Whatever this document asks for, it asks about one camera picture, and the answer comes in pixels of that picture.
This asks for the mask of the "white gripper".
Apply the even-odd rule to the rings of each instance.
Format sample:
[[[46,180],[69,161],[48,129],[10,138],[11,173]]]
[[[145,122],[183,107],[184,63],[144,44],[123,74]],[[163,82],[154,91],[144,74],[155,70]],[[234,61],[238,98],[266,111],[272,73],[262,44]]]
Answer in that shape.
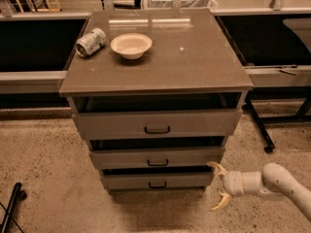
[[[244,187],[242,181],[242,173],[240,171],[227,171],[220,163],[210,161],[207,165],[211,168],[217,169],[223,185],[227,193],[220,193],[219,203],[212,208],[212,211],[218,211],[224,208],[232,199],[232,196],[242,196],[244,194]]]

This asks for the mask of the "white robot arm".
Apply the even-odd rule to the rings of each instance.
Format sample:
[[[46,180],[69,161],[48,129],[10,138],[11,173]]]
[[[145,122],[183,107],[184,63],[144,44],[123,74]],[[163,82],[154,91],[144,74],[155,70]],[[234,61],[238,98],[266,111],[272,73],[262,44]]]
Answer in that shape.
[[[225,190],[220,193],[221,200],[212,211],[221,210],[234,197],[256,195],[266,200],[286,197],[311,221],[311,191],[299,183],[285,167],[268,163],[261,171],[242,172],[227,171],[214,161],[207,162],[207,165],[218,171]]]

